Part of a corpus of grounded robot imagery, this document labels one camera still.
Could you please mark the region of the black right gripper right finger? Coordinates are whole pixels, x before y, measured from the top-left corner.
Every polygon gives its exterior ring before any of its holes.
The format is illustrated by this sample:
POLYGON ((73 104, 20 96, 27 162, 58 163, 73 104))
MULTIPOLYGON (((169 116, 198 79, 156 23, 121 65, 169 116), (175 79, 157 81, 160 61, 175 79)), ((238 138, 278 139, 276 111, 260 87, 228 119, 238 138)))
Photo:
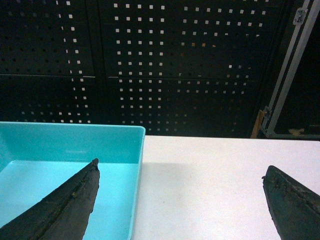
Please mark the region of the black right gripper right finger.
POLYGON ((263 190, 271 219, 282 240, 320 238, 320 196, 270 165, 263 190))

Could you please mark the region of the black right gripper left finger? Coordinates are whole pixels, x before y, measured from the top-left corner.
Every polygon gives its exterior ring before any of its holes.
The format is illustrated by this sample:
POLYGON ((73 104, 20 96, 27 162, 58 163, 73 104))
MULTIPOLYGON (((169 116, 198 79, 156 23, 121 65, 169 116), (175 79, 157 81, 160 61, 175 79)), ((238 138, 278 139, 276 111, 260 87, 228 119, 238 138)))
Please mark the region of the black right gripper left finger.
POLYGON ((81 240, 100 181, 95 158, 31 208, 3 225, 2 240, 81 240))

